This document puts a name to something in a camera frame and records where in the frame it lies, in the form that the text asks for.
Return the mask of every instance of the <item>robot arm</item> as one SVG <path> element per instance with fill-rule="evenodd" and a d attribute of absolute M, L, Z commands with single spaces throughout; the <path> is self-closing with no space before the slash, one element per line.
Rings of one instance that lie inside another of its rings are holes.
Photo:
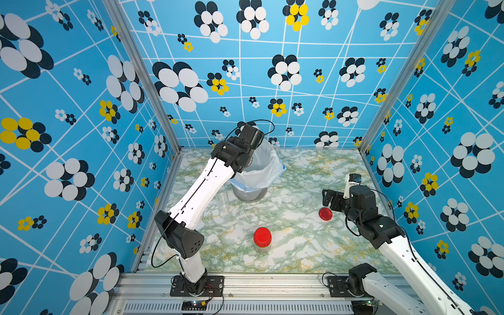
<path fill-rule="evenodd" d="M 205 237 L 195 230 L 196 225 L 219 188 L 251 164 L 252 154 L 263 139 L 259 129 L 246 124 L 238 137 L 218 143 L 184 197 L 168 213 L 158 211 L 154 218 L 168 246 L 178 252 L 188 290 L 194 294 L 203 291 L 207 274 L 199 252 Z"/>
<path fill-rule="evenodd" d="M 384 302 L 397 314 L 486 315 L 475 312 L 457 296 L 420 257 L 409 238 L 390 217 L 378 214 L 375 194 L 360 185 L 359 174 L 346 176 L 345 191 L 324 190 L 323 204 L 342 212 L 352 221 L 360 235 L 369 240 L 399 270 L 424 304 L 388 283 L 376 269 L 362 264 L 349 271 L 349 291 L 364 292 Z"/>

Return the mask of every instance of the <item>vent grille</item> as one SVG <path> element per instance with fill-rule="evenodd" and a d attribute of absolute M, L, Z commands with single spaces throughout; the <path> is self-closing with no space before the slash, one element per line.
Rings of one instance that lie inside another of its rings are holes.
<path fill-rule="evenodd" d="M 210 302 L 207 313 L 215 313 L 222 301 Z M 178 314 L 181 313 L 181 301 L 129 300 L 124 309 L 128 315 L 143 314 Z M 349 301 L 224 301 L 219 314 L 353 314 Z"/>

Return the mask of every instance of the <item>yellow circle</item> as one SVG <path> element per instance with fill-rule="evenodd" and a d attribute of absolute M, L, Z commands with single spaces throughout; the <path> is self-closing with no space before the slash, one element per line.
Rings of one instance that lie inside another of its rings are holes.
<path fill-rule="evenodd" d="M 7 144 L 14 143 L 16 141 L 16 134 L 12 131 L 4 131 L 0 134 L 0 140 Z"/>
<path fill-rule="evenodd" d="M 26 150 L 28 148 L 30 148 L 30 140 L 28 140 L 27 138 L 18 138 L 16 140 L 16 147 L 20 148 L 21 150 Z"/>
<path fill-rule="evenodd" d="M 2 127 L 4 127 L 5 130 L 13 131 L 18 128 L 18 123 L 14 119 L 7 117 L 2 119 Z"/>
<path fill-rule="evenodd" d="M 303 16 L 301 17 L 301 24 L 302 24 L 302 25 L 306 25 L 306 24 L 308 24 L 308 22 L 309 22 L 309 21 L 310 21 L 310 18 L 308 17 L 308 15 L 303 15 Z"/>
<path fill-rule="evenodd" d="M 24 130 L 30 130 L 33 127 L 33 123 L 28 118 L 20 118 L 18 120 L 19 127 Z"/>
<path fill-rule="evenodd" d="M 301 22 L 300 22 L 300 21 L 295 22 L 295 23 L 292 25 L 292 29 L 293 29 L 294 31 L 296 31 L 296 32 L 297 32 L 297 31 L 299 31 L 299 30 L 301 29 Z"/>
<path fill-rule="evenodd" d="M 300 7 L 299 7 L 299 14 L 300 15 L 305 15 L 306 13 L 308 13 L 308 5 L 307 4 L 302 4 Z"/>
<path fill-rule="evenodd" d="M 295 22 L 295 18 L 293 15 L 289 15 L 286 19 L 285 19 L 285 23 L 287 23 L 287 25 L 292 25 L 294 24 Z"/>
<path fill-rule="evenodd" d="M 297 4 L 293 4 L 291 7 L 290 7 L 290 13 L 292 15 L 296 15 L 297 13 L 299 12 L 299 6 Z"/>
<path fill-rule="evenodd" d="M 26 131 L 26 137 L 30 141 L 37 141 L 40 139 L 40 134 L 38 133 L 37 130 L 30 129 Z"/>

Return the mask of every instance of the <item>trash can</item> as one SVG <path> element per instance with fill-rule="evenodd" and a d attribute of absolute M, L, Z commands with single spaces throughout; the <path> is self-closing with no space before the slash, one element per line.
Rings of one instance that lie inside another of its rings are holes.
<path fill-rule="evenodd" d="M 262 199 L 268 187 L 285 171 L 285 165 L 278 157 L 273 145 L 263 141 L 252 155 L 252 163 L 236 173 L 229 182 L 234 195 L 241 201 L 254 202 Z"/>

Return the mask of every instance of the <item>red plastic lid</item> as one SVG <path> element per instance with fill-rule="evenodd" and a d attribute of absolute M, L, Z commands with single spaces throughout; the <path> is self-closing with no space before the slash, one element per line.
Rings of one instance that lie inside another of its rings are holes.
<path fill-rule="evenodd" d="M 319 216 L 324 221 L 329 221 L 333 218 L 333 212 L 329 208 L 321 208 L 319 210 Z"/>
<path fill-rule="evenodd" d="M 254 243 L 259 247 L 267 247 L 271 243 L 271 232 L 265 228 L 260 227 L 254 233 Z"/>

